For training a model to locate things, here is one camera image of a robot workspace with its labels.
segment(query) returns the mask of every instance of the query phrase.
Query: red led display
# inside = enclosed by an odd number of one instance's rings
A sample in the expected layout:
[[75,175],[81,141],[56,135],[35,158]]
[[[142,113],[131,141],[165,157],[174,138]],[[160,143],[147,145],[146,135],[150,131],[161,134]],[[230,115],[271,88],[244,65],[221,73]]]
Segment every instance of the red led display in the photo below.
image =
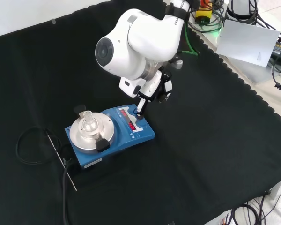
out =
[[136,130],[135,126],[133,125],[133,123],[131,121],[128,124],[129,124],[131,130]]
[[121,111],[121,113],[122,113],[123,116],[125,116],[125,117],[128,116],[124,109],[121,109],[120,111]]
[[123,115],[123,117],[125,118],[126,122],[128,123],[129,127],[131,130],[136,130],[135,126],[133,125],[133,123],[131,122],[131,120],[129,119],[129,116],[127,115],[127,113],[125,112],[124,109],[120,110],[121,114]]

